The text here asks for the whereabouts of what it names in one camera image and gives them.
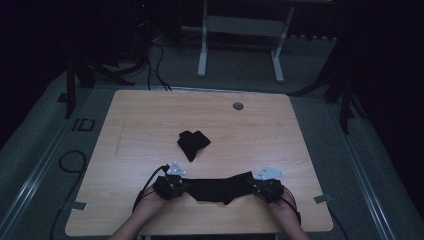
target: black cable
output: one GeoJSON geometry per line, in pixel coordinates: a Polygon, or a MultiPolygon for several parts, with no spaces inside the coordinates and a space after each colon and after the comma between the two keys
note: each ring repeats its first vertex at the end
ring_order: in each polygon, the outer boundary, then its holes
{"type": "Polygon", "coordinates": [[[71,190],[69,191],[68,195],[65,198],[65,201],[63,202],[62,206],[60,207],[60,209],[57,211],[54,222],[52,227],[50,228],[50,239],[53,240],[53,233],[54,233],[54,229],[56,227],[57,224],[57,220],[59,219],[60,214],[62,213],[62,211],[65,209],[66,204],[68,203],[72,193],[74,192],[75,188],[77,187],[78,183],[80,183],[81,178],[84,174],[84,172],[87,170],[87,157],[85,156],[85,154],[79,150],[72,150],[69,151],[65,154],[63,154],[60,158],[59,158],[59,167],[60,169],[62,169],[63,171],[67,172],[67,173],[79,173],[78,174],[78,178],[77,180],[74,182],[74,185],[72,186],[71,190]],[[82,166],[81,169],[79,170],[72,170],[72,169],[67,169],[66,167],[63,166],[63,160],[65,159],[66,156],[68,156],[71,153],[78,153],[82,156],[82,166]]]}
{"type": "Polygon", "coordinates": [[[146,184],[144,185],[144,187],[143,187],[143,189],[140,191],[140,193],[138,194],[138,196],[137,196],[137,198],[136,198],[136,200],[135,200],[135,202],[134,202],[134,206],[133,206],[133,212],[134,212],[134,209],[135,209],[135,207],[137,206],[137,204],[140,202],[140,200],[141,199],[143,199],[145,196],[147,196],[147,195],[144,195],[144,192],[146,191],[146,188],[147,188],[147,186],[149,186],[149,184],[150,184],[150,182],[152,181],[152,179],[155,177],[155,175],[162,169],[163,171],[165,171],[166,172],[166,167],[167,166],[160,166],[158,169],[156,169],[154,172],[153,172],[153,174],[152,174],[152,176],[150,176],[150,178],[149,178],[149,180],[147,180],[147,182],[146,182],[146,184]]]}
{"type": "Polygon", "coordinates": [[[159,79],[159,81],[162,83],[162,85],[164,86],[166,91],[168,91],[168,90],[172,91],[171,86],[169,86],[168,83],[163,81],[162,78],[159,75],[159,65],[160,65],[162,58],[163,58],[163,48],[161,46],[159,46],[158,44],[154,43],[154,42],[152,42],[152,45],[160,49],[160,57],[159,57],[159,61],[158,61],[157,65],[156,65],[156,76],[159,79]]]}
{"type": "Polygon", "coordinates": [[[150,64],[149,56],[147,56],[147,66],[149,67],[149,74],[147,75],[147,88],[150,90],[150,77],[152,75],[152,65],[150,64]]]}
{"type": "Polygon", "coordinates": [[[333,211],[331,211],[330,207],[328,207],[328,211],[330,211],[331,216],[334,218],[334,220],[337,222],[337,224],[339,225],[340,229],[343,232],[343,235],[345,237],[346,240],[349,240],[349,238],[347,237],[347,233],[346,230],[344,229],[343,225],[341,224],[341,222],[339,221],[339,219],[336,217],[336,215],[333,213],[333,211]]]}
{"type": "Polygon", "coordinates": [[[283,202],[287,203],[287,205],[289,205],[289,207],[294,211],[294,213],[297,214],[297,208],[295,206],[293,206],[293,204],[291,204],[289,201],[287,201],[286,199],[280,197],[280,200],[283,200],[283,202]]]}

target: metal stand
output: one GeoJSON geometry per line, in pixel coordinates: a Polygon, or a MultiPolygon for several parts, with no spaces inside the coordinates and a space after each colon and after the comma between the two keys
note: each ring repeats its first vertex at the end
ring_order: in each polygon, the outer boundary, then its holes
{"type": "Polygon", "coordinates": [[[294,12],[294,7],[290,7],[285,21],[259,20],[247,18],[232,18],[221,16],[208,16],[208,1],[203,2],[203,27],[202,27],[202,49],[200,51],[199,68],[197,75],[206,76],[206,62],[208,57],[207,34],[208,32],[222,32],[231,34],[245,34],[257,36],[278,37],[279,43],[275,50],[271,51],[271,60],[274,66],[276,81],[284,81],[281,70],[280,54],[287,36],[294,12]]]}

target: gray carpet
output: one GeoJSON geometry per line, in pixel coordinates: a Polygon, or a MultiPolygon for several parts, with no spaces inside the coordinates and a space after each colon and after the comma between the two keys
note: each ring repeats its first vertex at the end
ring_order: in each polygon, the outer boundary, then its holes
{"type": "MultiPolygon", "coordinates": [[[[165,38],[157,42],[164,48],[160,76],[169,85],[178,87],[221,89],[251,92],[285,93],[298,90],[312,83],[324,64],[334,43],[325,40],[307,42],[288,39],[284,45],[282,66],[286,81],[278,84],[269,52],[253,51],[236,46],[236,50],[223,49],[222,44],[212,44],[209,51],[207,75],[197,77],[199,46],[195,37],[180,45],[168,45],[165,38]]],[[[155,64],[160,56],[158,48],[152,48],[155,64]]],[[[146,72],[128,78],[137,82],[134,89],[146,88],[146,72]]],[[[57,103],[59,94],[65,91],[64,77],[55,80],[46,90],[26,121],[0,151],[1,214],[8,211],[38,161],[51,152],[52,163],[39,185],[27,210],[18,221],[11,239],[48,239],[56,213],[72,188],[78,174],[63,172],[58,161],[69,150],[84,152],[89,160],[102,123],[116,89],[123,86],[99,82],[94,90],[78,88],[78,109],[70,120],[64,120],[66,106],[57,103]],[[76,118],[96,121],[92,132],[72,131],[76,118]],[[60,143],[53,149],[51,140],[63,131],[60,143]]],[[[323,192],[332,197],[329,207],[334,211],[350,239],[380,239],[378,229],[352,170],[351,156],[343,142],[334,119],[338,105],[321,100],[325,88],[317,89],[302,98],[292,98],[293,107],[306,145],[311,155],[323,192]]],[[[350,136],[362,161],[371,184],[387,213],[387,221],[393,227],[396,239],[424,239],[424,225],[400,183],[384,147],[366,119],[356,115],[349,120],[350,136]]],[[[69,155],[66,166],[78,169],[81,157],[69,155]]],[[[54,239],[69,239],[64,233],[69,211],[64,210],[54,228],[54,239]]],[[[312,239],[343,239],[335,223],[334,229],[325,233],[309,233],[312,239]]],[[[106,236],[78,239],[106,239],[106,236]]],[[[197,239],[270,239],[269,235],[252,236],[195,236],[197,239]]]]}

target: black cloth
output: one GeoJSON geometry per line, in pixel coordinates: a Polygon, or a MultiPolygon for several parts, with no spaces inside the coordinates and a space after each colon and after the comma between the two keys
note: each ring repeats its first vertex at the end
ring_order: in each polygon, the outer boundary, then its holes
{"type": "Polygon", "coordinates": [[[252,172],[235,175],[222,179],[185,179],[189,184],[187,193],[197,201],[223,202],[228,205],[235,198],[253,193],[248,179],[252,179],[252,172]]]}
{"type": "Polygon", "coordinates": [[[196,158],[197,151],[208,146],[211,141],[200,131],[194,133],[184,131],[180,133],[180,139],[177,143],[184,151],[188,160],[192,162],[196,158]]]}

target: wooden table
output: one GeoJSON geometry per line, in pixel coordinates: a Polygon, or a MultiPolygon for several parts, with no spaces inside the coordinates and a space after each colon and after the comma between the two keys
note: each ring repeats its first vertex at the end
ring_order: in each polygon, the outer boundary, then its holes
{"type": "MultiPolygon", "coordinates": [[[[280,169],[305,231],[333,227],[290,99],[280,94],[117,91],[66,225],[70,236],[111,235],[131,214],[139,191],[159,166],[178,164],[186,178],[227,178],[264,165],[280,169]],[[243,110],[233,103],[241,102],[243,110]],[[179,133],[200,130],[211,144],[189,162],[179,133]]],[[[259,198],[229,205],[197,202],[185,193],[142,230],[143,235],[276,233],[282,229],[259,198]]]]}

